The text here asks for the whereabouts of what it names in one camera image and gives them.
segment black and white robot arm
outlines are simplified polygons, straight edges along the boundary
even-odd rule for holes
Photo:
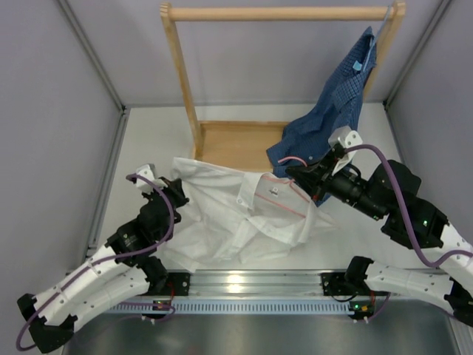
[[[17,339],[17,349],[29,330],[35,346],[46,354],[68,342],[88,321],[130,297],[160,291],[168,277],[156,257],[157,247],[172,237],[180,222],[176,209],[188,199],[179,179],[157,179],[151,164],[127,177],[147,203],[140,214],[122,225],[92,257],[52,288],[18,299],[27,321]]]
[[[391,240],[414,249],[428,267],[447,275],[407,271],[354,257],[345,280],[354,289],[389,291],[429,302],[473,326],[473,246],[462,238],[446,215],[417,197],[421,179],[403,164],[386,160],[379,149],[363,145],[356,131],[337,129],[331,149],[309,166],[290,166],[286,172],[314,200],[332,195],[354,209],[382,220],[381,231]],[[371,149],[381,164],[368,180],[350,161],[358,149]]]

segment white table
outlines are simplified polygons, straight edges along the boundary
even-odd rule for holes
[[[246,105],[197,107],[202,120],[292,121],[307,113],[313,105]],[[365,143],[371,143],[388,157],[400,160],[382,104],[364,104],[358,131]],[[159,175],[169,176],[172,158],[191,157],[191,132],[183,107],[135,108],[118,158],[112,189],[101,230],[99,244],[115,233],[118,226],[135,218],[144,199],[125,176],[144,163],[154,163]],[[379,164],[371,152],[358,152],[353,163],[368,178]],[[423,268],[413,251],[392,242],[381,233],[383,222],[370,219],[355,209],[330,198],[321,209],[337,220],[336,231],[323,234],[295,248],[284,258],[260,263],[241,264],[237,260],[211,265],[221,270],[323,270],[348,267],[355,255],[402,268]],[[176,269],[162,258],[167,269]]]

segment blue cloth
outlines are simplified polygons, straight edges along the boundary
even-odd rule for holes
[[[375,37],[368,27],[325,83],[317,105],[305,116],[289,123],[284,128],[282,140],[267,150],[275,176],[286,178],[287,166],[300,165],[296,160],[280,164],[279,159],[292,155],[308,164],[315,163],[329,150],[328,138],[335,129],[342,126],[358,128],[363,88],[375,65]]]

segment wooden rod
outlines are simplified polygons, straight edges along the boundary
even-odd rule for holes
[[[366,7],[176,7],[172,21],[382,21],[387,6]],[[388,19],[393,18],[394,10]]]
[[[375,82],[376,76],[378,76],[380,67],[383,64],[384,59],[386,59],[387,53],[391,48],[391,44],[393,43],[396,33],[401,26],[404,15],[406,15],[406,3],[394,1],[392,4],[392,10],[394,10],[394,16],[392,20],[387,21],[386,24],[384,24],[384,27],[379,34],[378,42],[376,43],[376,67],[371,71],[370,77],[364,86],[364,98],[366,98],[370,92],[373,83]]]
[[[171,4],[169,3],[161,5],[161,20],[163,21],[164,32],[166,33],[169,49],[171,50],[172,61],[174,62],[177,75],[179,76],[180,89],[183,92],[184,106],[186,107],[192,136],[194,137],[194,155],[200,156],[203,150],[204,137],[195,112],[194,99],[192,98],[191,87],[189,85],[186,64],[184,63],[183,50],[180,46],[176,24],[169,18],[170,9]]]

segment white garment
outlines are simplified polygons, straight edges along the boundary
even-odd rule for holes
[[[175,158],[172,179],[183,180],[190,202],[164,253],[194,272],[238,257],[242,263],[286,256],[309,237],[335,228],[291,180]]]

